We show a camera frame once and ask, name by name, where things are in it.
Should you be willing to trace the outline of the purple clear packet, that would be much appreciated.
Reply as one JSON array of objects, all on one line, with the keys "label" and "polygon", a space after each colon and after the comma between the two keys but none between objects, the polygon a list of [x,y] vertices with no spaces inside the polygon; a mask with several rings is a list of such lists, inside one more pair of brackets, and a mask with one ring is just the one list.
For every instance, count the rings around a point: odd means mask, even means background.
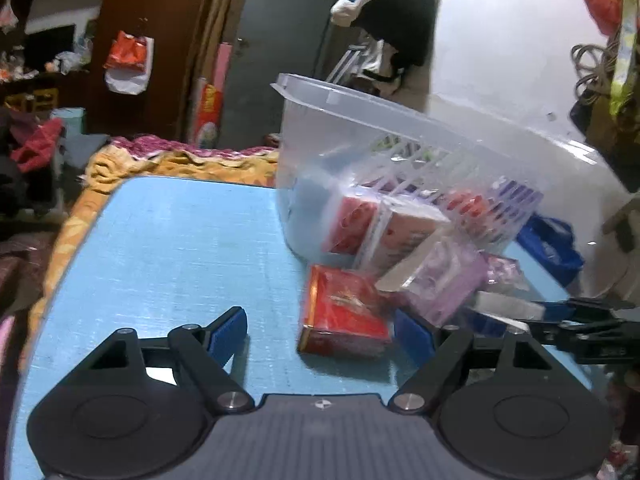
[{"label": "purple clear packet", "polygon": [[487,262],[475,245],[457,232],[437,231],[376,282],[430,324],[442,327],[481,288]]}]

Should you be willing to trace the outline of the white red carton box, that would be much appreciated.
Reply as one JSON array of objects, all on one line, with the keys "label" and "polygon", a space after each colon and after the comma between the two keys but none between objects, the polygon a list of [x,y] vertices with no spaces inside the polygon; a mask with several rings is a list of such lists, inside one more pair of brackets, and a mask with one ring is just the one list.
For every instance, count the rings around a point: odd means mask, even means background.
[{"label": "white red carton box", "polygon": [[376,278],[410,255],[450,220],[435,206],[420,200],[348,194],[330,215],[323,249],[352,256],[352,267]]}]

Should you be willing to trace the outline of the clear plastic basket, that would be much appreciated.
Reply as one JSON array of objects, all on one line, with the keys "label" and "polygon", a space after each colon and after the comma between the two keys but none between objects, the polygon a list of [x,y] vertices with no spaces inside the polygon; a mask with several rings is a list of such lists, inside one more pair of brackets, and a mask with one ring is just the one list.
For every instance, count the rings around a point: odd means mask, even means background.
[{"label": "clear plastic basket", "polygon": [[294,74],[273,89],[284,99],[279,217],[288,248],[309,262],[352,264],[391,198],[439,208],[491,252],[542,200],[528,168],[407,107]]}]

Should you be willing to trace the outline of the blue shopping bag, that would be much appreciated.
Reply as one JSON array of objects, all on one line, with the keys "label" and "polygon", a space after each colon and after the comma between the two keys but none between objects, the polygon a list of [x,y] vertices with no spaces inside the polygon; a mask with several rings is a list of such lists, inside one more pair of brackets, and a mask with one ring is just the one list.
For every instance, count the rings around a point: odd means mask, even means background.
[{"label": "blue shopping bag", "polygon": [[532,214],[516,241],[563,287],[584,267],[585,260],[575,248],[573,228],[563,220]]}]

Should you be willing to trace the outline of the blue table mat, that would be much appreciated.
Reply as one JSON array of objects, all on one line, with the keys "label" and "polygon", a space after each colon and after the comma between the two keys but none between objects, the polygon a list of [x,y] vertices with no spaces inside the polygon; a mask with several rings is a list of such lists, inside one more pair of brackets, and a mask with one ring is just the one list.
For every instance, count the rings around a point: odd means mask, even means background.
[{"label": "blue table mat", "polygon": [[377,408],[413,371],[404,352],[376,359],[296,350],[307,267],[286,246],[277,193],[178,178],[125,181],[108,199],[55,287],[16,400],[12,479],[38,479],[27,441],[36,404],[114,330],[166,335],[242,307],[248,335],[229,372],[267,406],[224,426],[195,460],[202,479],[464,479],[434,434],[380,434],[343,414]]}]

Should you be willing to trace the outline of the orange yellow blanket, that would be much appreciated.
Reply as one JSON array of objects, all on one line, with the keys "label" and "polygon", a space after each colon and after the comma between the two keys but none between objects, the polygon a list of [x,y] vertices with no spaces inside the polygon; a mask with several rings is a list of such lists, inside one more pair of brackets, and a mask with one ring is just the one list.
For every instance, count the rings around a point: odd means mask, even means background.
[{"label": "orange yellow blanket", "polygon": [[94,154],[85,171],[84,184],[70,216],[62,224],[40,280],[42,298],[30,309],[28,335],[18,370],[27,368],[27,357],[35,344],[44,310],[80,242],[106,204],[124,182],[137,177],[171,177],[202,181],[249,184],[271,188],[278,169],[275,148],[248,148],[240,152],[220,152],[201,157],[185,150],[164,151],[149,159],[135,159],[126,148],[107,146]]}]

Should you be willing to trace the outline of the red white hanging bag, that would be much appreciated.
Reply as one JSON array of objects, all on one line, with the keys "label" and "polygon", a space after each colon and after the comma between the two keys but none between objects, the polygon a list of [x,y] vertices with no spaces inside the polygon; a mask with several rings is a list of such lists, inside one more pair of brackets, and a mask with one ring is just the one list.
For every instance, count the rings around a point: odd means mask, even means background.
[{"label": "red white hanging bag", "polygon": [[138,96],[148,88],[153,66],[154,39],[121,30],[112,42],[104,68],[107,89],[122,96]]}]

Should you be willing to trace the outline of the white black hanging jacket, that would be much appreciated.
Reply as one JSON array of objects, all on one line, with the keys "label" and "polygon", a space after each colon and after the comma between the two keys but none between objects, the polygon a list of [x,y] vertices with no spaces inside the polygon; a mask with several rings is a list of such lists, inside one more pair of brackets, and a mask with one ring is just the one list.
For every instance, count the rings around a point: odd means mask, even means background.
[{"label": "white black hanging jacket", "polygon": [[356,75],[388,98],[430,59],[437,7],[438,0],[337,0],[331,22],[363,30],[369,45]]}]

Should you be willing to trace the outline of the grey door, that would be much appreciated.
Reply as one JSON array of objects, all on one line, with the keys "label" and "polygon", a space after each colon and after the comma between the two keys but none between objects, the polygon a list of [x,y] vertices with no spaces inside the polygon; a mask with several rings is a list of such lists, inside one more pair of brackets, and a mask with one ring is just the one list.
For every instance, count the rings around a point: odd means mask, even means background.
[{"label": "grey door", "polygon": [[334,0],[244,0],[224,84],[218,148],[242,150],[277,133],[281,74],[313,77]]}]

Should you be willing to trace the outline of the black television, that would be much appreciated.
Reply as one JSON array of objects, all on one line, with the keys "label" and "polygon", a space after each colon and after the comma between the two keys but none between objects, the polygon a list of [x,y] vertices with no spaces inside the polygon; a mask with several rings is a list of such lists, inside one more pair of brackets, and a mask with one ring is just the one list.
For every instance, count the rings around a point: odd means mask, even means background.
[{"label": "black television", "polygon": [[74,25],[66,25],[25,35],[22,41],[25,67],[42,72],[59,53],[73,50],[75,29]]}]

